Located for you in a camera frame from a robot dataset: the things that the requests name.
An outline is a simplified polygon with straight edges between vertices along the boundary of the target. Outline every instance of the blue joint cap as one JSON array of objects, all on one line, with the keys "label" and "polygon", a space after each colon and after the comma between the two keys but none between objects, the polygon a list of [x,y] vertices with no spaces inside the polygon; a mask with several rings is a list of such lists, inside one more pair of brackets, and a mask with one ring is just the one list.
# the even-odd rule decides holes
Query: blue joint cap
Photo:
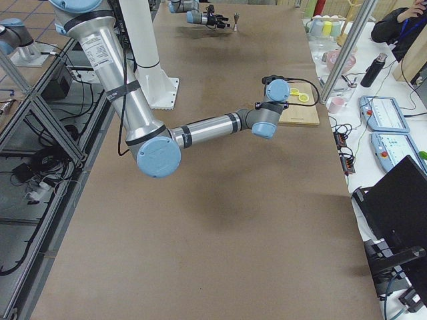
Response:
[{"label": "blue joint cap", "polygon": [[12,46],[2,40],[0,40],[0,50],[5,55],[10,55],[13,52]]},{"label": "blue joint cap", "polygon": [[24,27],[24,22],[18,18],[9,18],[0,21],[0,25],[4,25],[5,27]]},{"label": "blue joint cap", "polygon": [[277,125],[270,122],[257,122],[252,125],[252,133],[264,139],[271,139],[276,129]]},{"label": "blue joint cap", "polygon": [[176,13],[175,7],[173,6],[172,2],[169,2],[167,6],[169,7],[170,13]]},{"label": "blue joint cap", "polygon": [[49,0],[49,2],[68,13],[87,13],[96,9],[102,0]]},{"label": "blue joint cap", "polygon": [[169,137],[154,137],[139,148],[136,162],[139,170],[153,178],[171,175],[181,163],[181,150]]},{"label": "blue joint cap", "polygon": [[191,11],[187,11],[187,22],[194,23],[193,13]]},{"label": "blue joint cap", "polygon": [[273,80],[266,87],[266,95],[270,101],[286,102],[290,91],[290,86],[283,79]]},{"label": "blue joint cap", "polygon": [[59,25],[55,22],[55,29],[56,32],[58,32],[60,35],[67,35],[66,30],[64,29],[64,27],[62,25]]}]

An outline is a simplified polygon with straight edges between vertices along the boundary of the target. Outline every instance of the white table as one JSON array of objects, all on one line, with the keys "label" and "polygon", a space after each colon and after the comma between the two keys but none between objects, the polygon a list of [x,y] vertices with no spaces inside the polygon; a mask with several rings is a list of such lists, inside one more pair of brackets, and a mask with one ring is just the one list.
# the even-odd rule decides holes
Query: white table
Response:
[{"label": "white table", "polygon": [[[356,58],[357,62],[349,73],[363,73],[370,66],[371,62],[378,56],[379,53],[383,52],[388,55],[385,67],[389,66],[394,61],[394,56],[390,48],[385,43],[375,43],[370,38],[370,32],[374,26],[374,23],[368,23],[363,30],[359,41],[357,43]],[[336,43],[327,41],[310,41],[310,48],[312,50],[312,56],[314,63],[316,64],[316,72],[319,77],[328,75],[330,73],[326,64],[321,62],[322,54],[329,50],[338,49]],[[366,129],[366,122],[360,119],[359,109],[359,98],[363,95],[377,95],[383,97],[394,97],[399,106],[406,108],[413,108],[409,96],[412,89],[405,82],[397,82],[393,77],[393,70],[398,66],[395,62],[390,68],[381,70],[372,86],[369,88],[358,85],[355,89],[352,98],[338,113],[330,114],[338,124],[349,123],[353,130],[348,139],[346,140],[347,145],[356,152],[359,146],[359,150],[356,155],[355,170],[356,173],[348,177],[348,191],[352,193],[358,187],[371,187],[375,185],[384,175],[385,172],[382,170],[379,162],[376,159],[373,148],[370,142],[371,130]],[[358,82],[363,78],[363,75],[357,75]],[[427,109],[421,102],[417,94],[411,94],[412,99],[415,102],[415,110],[402,110],[404,115],[418,114],[426,112]],[[419,150],[427,150],[427,115],[421,115],[413,118],[406,118],[406,121],[410,127],[410,134],[415,141]],[[335,125],[335,120],[330,119],[331,125]],[[375,239],[369,226],[359,210],[358,206],[354,204],[354,211],[358,218],[360,234],[364,241],[369,239]],[[398,297],[404,292],[397,291],[391,295],[387,300],[387,315],[388,319],[391,319],[403,305],[399,302]],[[380,302],[380,307],[383,310],[384,303]],[[405,312],[399,316],[401,320],[425,320],[427,319],[427,308],[423,307],[417,313]]]}]

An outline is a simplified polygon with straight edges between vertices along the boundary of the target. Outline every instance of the white plug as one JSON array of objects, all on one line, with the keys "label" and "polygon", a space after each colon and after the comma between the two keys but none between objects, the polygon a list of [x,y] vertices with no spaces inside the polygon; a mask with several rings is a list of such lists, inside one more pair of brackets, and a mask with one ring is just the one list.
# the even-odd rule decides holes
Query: white plug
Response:
[{"label": "white plug", "polygon": [[51,189],[51,186],[46,182],[40,182],[36,190],[28,192],[28,198],[32,201],[40,201],[41,198]]}]

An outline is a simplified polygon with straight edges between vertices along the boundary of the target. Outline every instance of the red object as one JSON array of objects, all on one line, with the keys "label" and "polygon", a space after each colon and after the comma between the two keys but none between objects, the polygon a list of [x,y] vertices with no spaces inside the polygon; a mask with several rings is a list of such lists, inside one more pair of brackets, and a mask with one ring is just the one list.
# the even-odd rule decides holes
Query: red object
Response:
[{"label": "red object", "polygon": [[323,8],[325,7],[326,0],[318,0],[316,3],[316,8],[314,8],[314,15],[322,15]]}]

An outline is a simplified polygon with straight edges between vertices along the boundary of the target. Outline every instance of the pink cup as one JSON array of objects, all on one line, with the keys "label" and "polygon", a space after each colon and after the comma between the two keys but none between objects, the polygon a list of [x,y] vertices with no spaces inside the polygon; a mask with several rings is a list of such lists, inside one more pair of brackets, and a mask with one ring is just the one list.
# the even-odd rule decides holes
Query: pink cup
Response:
[{"label": "pink cup", "polygon": [[346,101],[341,97],[333,97],[329,104],[329,113],[337,113],[341,110],[342,106],[346,104]]}]

